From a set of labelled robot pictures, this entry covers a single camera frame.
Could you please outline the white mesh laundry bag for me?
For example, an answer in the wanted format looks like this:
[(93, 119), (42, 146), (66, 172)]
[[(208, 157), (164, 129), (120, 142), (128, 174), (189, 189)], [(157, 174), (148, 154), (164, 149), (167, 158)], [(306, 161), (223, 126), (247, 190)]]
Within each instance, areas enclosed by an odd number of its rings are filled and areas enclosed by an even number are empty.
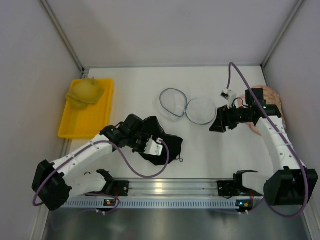
[(186, 117), (202, 126), (217, 117), (217, 107), (212, 100), (205, 97), (188, 99), (184, 92), (176, 88), (164, 89), (158, 97), (157, 107), (161, 115), (173, 122)]

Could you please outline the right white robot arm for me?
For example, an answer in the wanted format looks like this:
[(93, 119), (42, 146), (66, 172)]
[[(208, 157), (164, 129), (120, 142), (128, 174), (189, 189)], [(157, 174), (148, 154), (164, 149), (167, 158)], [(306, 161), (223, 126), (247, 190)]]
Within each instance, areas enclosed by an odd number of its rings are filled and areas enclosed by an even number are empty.
[(264, 196), (270, 206), (303, 205), (310, 200), (318, 181), (315, 169), (298, 163), (293, 146), (283, 125), (282, 114), (275, 104), (268, 104), (262, 88), (245, 91), (246, 105), (237, 107), (237, 95), (224, 89), (221, 96), (228, 104), (217, 109), (211, 132), (225, 133), (239, 124), (252, 123), (259, 131), (268, 150), (273, 174), (263, 175), (256, 170), (239, 170), (233, 175), (233, 186), (252, 190)]

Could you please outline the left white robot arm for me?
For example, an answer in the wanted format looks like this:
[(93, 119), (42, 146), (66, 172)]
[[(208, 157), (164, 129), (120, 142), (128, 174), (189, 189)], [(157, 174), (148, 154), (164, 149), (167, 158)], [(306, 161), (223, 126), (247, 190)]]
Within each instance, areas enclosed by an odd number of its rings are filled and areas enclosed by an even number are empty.
[(50, 211), (57, 210), (71, 197), (73, 188), (68, 181), (80, 170), (116, 149), (129, 147), (144, 153), (149, 137), (141, 132), (143, 125), (144, 120), (130, 114), (118, 125), (104, 127), (92, 140), (72, 153), (52, 162), (46, 159), (41, 161), (31, 185), (34, 191), (32, 205), (45, 205)]

